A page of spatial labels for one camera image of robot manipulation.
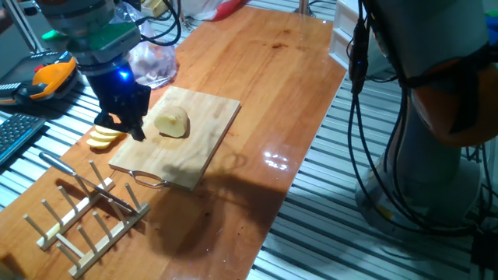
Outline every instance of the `potato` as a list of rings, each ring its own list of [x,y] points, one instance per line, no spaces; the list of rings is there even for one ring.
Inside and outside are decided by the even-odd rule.
[[[91,131],[90,132],[90,137],[93,140],[97,140],[97,141],[100,141],[100,142],[111,142],[111,141],[113,141],[113,140],[115,140],[117,138],[117,135],[103,135],[103,134],[100,134],[97,131]]]
[[[187,112],[182,107],[168,107],[164,113],[156,117],[154,126],[165,135],[175,138],[182,137],[188,130]]]
[[[105,149],[109,147],[110,142],[101,142],[90,138],[86,140],[86,144],[95,149]]]
[[[115,131],[109,128],[101,127],[99,125],[95,126],[95,130],[102,135],[118,136],[119,134],[121,134],[120,131]]]

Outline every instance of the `wooden dowel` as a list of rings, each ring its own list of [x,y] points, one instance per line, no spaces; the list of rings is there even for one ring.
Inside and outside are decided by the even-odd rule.
[[[78,207],[76,207],[75,203],[72,201],[72,199],[69,197],[68,193],[65,191],[65,189],[62,186],[58,187],[59,191],[61,192],[62,196],[65,198],[65,200],[68,201],[69,205],[75,210],[75,213],[78,212]]]
[[[109,240],[112,238],[112,234],[110,234],[110,231],[109,229],[107,228],[106,224],[103,223],[103,220],[102,218],[99,216],[99,214],[97,214],[97,212],[93,212],[93,217],[95,217],[95,219],[97,220],[97,222],[99,223],[100,227],[103,229],[103,231],[107,234],[107,236],[109,237]]]
[[[78,247],[76,247],[73,243],[69,242],[69,240],[63,237],[63,235],[57,233],[55,236],[59,241],[61,241],[64,245],[66,245],[67,248],[69,248],[74,254],[76,254],[76,256],[78,256],[79,258],[85,257],[85,254],[82,251],[80,251]]]
[[[107,187],[106,186],[106,182],[103,181],[102,176],[100,175],[99,170],[96,168],[95,163],[93,162],[93,160],[90,160],[89,162],[90,162],[90,165],[91,165],[91,167],[93,169],[93,172],[95,172],[96,178],[99,179],[99,182],[102,185],[102,187],[106,188]]]
[[[140,209],[142,207],[140,207],[140,204],[139,204],[139,201],[137,200],[137,197],[135,196],[135,194],[133,193],[133,190],[132,190],[132,187],[130,187],[130,184],[126,183],[124,184],[124,186],[126,187],[126,189],[128,190],[128,193],[130,194],[130,197],[132,198],[133,200],[133,204],[135,204],[135,208],[137,210],[140,211]]]
[[[72,176],[76,179],[76,182],[78,182],[79,186],[83,189],[87,197],[90,197],[90,192],[85,186],[85,183],[81,180],[81,178],[78,176],[78,174],[73,173]]]
[[[93,245],[92,240],[90,240],[90,238],[86,234],[85,230],[83,230],[83,228],[81,226],[78,226],[77,230],[79,231],[79,233],[81,233],[81,235],[83,236],[83,239],[86,241],[88,246],[90,246],[90,249],[92,249],[93,253],[96,254],[96,247],[95,247],[95,245]]]
[[[52,214],[52,216],[54,217],[54,219],[57,220],[57,222],[62,226],[64,223],[62,222],[61,220],[61,217],[59,217],[57,215],[57,213],[54,211],[54,209],[48,204],[47,200],[45,199],[42,199],[41,200],[41,204],[43,204],[45,206],[45,208]]]
[[[47,234],[26,214],[23,218],[44,238],[48,239]]]
[[[69,253],[69,251],[64,247],[62,246],[62,244],[60,243],[57,243],[57,248],[59,248],[59,250],[64,253],[64,255],[66,257],[68,257],[68,259],[76,266],[76,268],[80,269],[81,268],[81,265],[79,264],[79,261],[77,261],[72,255],[71,253]]]
[[[117,216],[119,217],[119,219],[123,222],[123,223],[126,223],[126,219],[125,219],[125,216],[123,215],[123,212],[121,210],[119,210],[119,207],[117,206],[116,202],[114,202],[112,200],[112,198],[109,198],[107,200],[107,202],[110,203],[110,206],[112,206],[112,209],[114,209],[114,211],[116,212]]]

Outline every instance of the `peeled potato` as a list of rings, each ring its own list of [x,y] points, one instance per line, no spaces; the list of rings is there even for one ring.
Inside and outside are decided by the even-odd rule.
[[[188,129],[187,112],[182,107],[168,107],[164,113],[156,117],[154,125],[165,135],[175,138],[182,137]]]
[[[101,127],[99,125],[96,125],[95,126],[95,130],[97,132],[99,132],[100,134],[102,135],[109,135],[109,136],[118,136],[119,134],[121,134],[120,131],[115,131],[113,129],[109,129],[109,128],[105,128],[105,127]]]
[[[117,138],[117,135],[103,135],[103,134],[100,134],[97,131],[91,131],[90,132],[90,137],[93,140],[97,140],[97,141],[100,141],[100,142],[111,142],[111,141],[113,141],[113,140],[115,140]]]
[[[95,149],[105,149],[109,147],[110,142],[101,142],[90,138],[86,140],[86,144]]]

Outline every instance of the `metal pole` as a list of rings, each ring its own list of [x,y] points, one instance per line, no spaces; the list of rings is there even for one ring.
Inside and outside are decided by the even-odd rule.
[[[299,0],[299,8],[297,9],[297,12],[300,13],[301,15],[305,16],[310,15],[308,11],[308,1],[309,0]]]
[[[34,53],[40,53],[44,51],[44,47],[41,45],[40,41],[37,39],[36,34],[31,29],[30,23],[24,16],[24,12],[19,6],[17,0],[4,0],[4,6],[9,12],[10,17],[14,21],[17,29],[21,33],[24,41],[28,48]]]

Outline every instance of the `metal handle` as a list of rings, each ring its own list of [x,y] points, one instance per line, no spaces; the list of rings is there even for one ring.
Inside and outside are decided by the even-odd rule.
[[[138,184],[141,184],[143,186],[146,186],[146,187],[179,187],[176,184],[168,182],[166,180],[163,180],[163,179],[161,179],[161,177],[156,176],[156,175],[152,175],[151,173],[137,171],[137,170],[136,171],[131,170],[128,172],[128,174],[130,174],[133,177],[133,179],[135,179],[135,182],[137,182]],[[137,176],[144,176],[144,177],[148,177],[148,178],[151,178],[154,180],[158,180],[160,183],[158,183],[158,184],[147,183],[147,182],[144,182],[142,180],[137,179]]]
[[[66,163],[64,163],[63,161],[61,161],[60,159],[56,158],[56,157],[53,157],[47,153],[44,153],[44,152],[40,152],[40,155],[39,157],[46,163],[50,164],[51,166],[57,168],[58,170],[68,174],[68,175],[71,175],[73,176],[73,174],[75,173],[75,171],[73,170],[73,168],[71,168],[69,165],[67,165]]]

